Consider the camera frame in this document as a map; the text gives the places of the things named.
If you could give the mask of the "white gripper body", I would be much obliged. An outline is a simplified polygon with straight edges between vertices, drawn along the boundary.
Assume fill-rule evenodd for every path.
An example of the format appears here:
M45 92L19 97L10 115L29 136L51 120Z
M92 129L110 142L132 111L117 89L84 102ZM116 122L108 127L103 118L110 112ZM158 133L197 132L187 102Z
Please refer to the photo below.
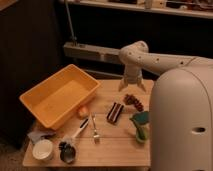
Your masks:
M134 65L126 65L124 69L123 79L126 84L140 85L142 81L141 68Z

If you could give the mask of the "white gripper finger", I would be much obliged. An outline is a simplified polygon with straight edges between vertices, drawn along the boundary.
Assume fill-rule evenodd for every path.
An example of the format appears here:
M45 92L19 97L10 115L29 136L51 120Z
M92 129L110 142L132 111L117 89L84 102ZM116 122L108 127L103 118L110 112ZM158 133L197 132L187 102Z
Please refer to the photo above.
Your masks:
M146 92L146 88L145 88L144 84L142 84L141 82L139 82L139 83L137 84L137 86L138 86L142 91Z
M126 87L127 87L127 83L125 82L124 79L121 79L119 87L118 87L118 91L120 92L120 91L122 91Z

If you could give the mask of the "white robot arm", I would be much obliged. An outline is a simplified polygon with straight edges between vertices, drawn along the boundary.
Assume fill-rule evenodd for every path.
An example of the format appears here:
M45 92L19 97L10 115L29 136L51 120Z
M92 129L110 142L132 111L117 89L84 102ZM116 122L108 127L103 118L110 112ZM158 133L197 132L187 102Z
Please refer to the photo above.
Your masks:
M151 53L143 41L119 50L119 88L158 76L149 103L151 171L213 171L213 59Z

